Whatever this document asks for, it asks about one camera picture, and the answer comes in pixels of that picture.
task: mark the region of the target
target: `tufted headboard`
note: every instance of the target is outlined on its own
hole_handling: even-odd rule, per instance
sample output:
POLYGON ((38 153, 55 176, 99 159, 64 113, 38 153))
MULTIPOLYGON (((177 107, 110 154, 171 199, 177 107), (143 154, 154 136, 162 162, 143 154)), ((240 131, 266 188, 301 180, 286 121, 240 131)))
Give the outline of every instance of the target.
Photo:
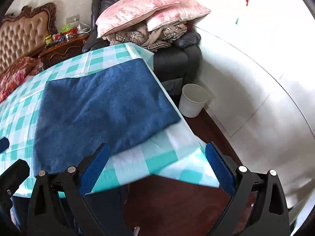
POLYGON ((35 56, 45 37, 57 33, 56 6, 47 3, 31 10, 24 6, 18 16, 7 16, 0 26, 0 73, 22 56, 35 56))

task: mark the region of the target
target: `blue gripper pad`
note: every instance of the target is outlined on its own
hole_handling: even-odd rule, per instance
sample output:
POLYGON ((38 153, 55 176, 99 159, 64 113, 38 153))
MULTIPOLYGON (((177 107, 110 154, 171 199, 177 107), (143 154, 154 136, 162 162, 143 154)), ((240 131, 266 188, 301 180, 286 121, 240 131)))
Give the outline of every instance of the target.
POLYGON ((10 145, 9 139, 7 139, 6 137, 3 137, 2 139, 0 139, 0 153, 8 149, 9 145, 10 145))
POLYGON ((111 155, 108 145, 104 145, 90 161, 85 171, 80 177, 79 194, 84 196, 92 191, 96 181, 102 173, 111 155))
POLYGON ((206 145, 205 154, 221 187, 226 193, 233 196, 236 192, 235 177, 212 143, 206 145))

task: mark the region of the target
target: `bucket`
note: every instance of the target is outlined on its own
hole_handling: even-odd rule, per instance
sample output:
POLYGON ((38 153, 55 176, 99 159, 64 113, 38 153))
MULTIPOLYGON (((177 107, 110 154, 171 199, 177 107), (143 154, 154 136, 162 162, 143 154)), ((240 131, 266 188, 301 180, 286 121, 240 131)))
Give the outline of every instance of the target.
POLYGON ((192 83, 186 84, 182 89, 178 109, 182 115, 194 118, 209 99, 209 93, 203 87, 192 83))

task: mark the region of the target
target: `dark red floor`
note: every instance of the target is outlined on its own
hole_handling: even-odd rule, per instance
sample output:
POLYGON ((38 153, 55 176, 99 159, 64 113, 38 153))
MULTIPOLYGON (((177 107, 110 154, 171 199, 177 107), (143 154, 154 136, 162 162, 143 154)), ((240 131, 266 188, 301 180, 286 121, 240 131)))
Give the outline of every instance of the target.
MULTIPOLYGON (((232 147, 205 110, 186 121, 195 135, 206 143, 214 141, 223 154, 240 165, 232 147)), ((130 228, 140 226, 139 236, 205 236, 229 198, 220 188, 149 176, 130 185, 124 215, 130 228)), ((251 196, 236 232, 243 229, 253 201, 251 196)))

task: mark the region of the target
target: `wooden nightstand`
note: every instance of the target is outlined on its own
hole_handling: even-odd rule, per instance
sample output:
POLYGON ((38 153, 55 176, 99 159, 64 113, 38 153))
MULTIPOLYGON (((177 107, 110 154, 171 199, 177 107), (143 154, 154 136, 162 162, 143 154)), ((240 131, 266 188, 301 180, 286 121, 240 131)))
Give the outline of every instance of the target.
POLYGON ((82 47, 88 37, 89 34, 79 34, 68 41, 64 40, 45 48, 38 55, 38 58, 44 63, 44 70, 69 58, 82 54, 82 47))

